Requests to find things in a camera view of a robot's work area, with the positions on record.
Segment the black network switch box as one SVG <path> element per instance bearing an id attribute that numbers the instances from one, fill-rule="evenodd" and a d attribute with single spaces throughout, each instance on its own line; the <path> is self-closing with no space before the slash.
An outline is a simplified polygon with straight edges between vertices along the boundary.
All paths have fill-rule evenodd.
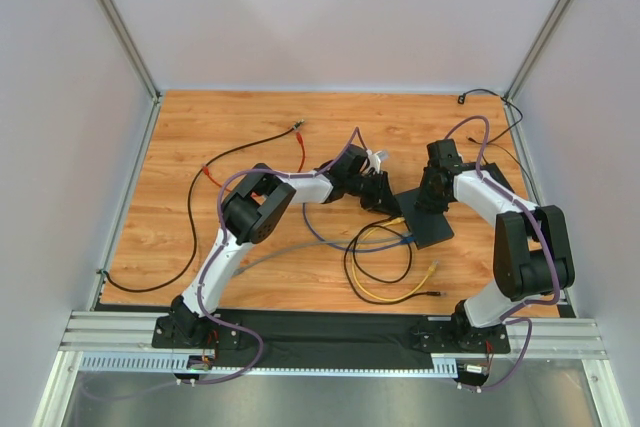
<path id="1" fill-rule="evenodd" d="M 442 213 L 431 214 L 420 210 L 415 202 L 418 189 L 395 195 L 402 216 L 418 250 L 431 247 L 454 237 L 454 232 Z"/>

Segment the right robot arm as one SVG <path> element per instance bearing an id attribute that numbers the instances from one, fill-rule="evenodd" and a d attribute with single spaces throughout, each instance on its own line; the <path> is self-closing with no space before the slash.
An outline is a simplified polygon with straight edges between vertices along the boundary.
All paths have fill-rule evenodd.
<path id="1" fill-rule="evenodd" d="M 452 139 L 428 144 L 427 154 L 414 208 L 436 222 L 436 240 L 453 236 L 445 217 L 453 203 L 470 207 L 494 228 L 493 279 L 456 305 L 455 335 L 493 328 L 529 305 L 557 302 L 575 281 L 562 210 L 517 195 L 495 166 L 465 162 Z"/>

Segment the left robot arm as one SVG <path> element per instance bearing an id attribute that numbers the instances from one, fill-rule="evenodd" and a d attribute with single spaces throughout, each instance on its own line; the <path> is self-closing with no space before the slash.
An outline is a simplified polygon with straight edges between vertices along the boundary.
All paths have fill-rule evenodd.
<path id="1" fill-rule="evenodd" d="M 236 186 L 219 199 L 220 228 L 210 253 L 189 287 L 171 302 L 169 314 L 158 319 L 156 336 L 202 345 L 208 336 L 206 315 L 218 308 L 244 257 L 273 233 L 292 205 L 328 204 L 351 195 L 366 211 L 399 217 L 388 173 L 381 169 L 385 158 L 384 151 L 350 144 L 337 158 L 308 172 L 279 172 L 258 163 L 234 175 Z"/>

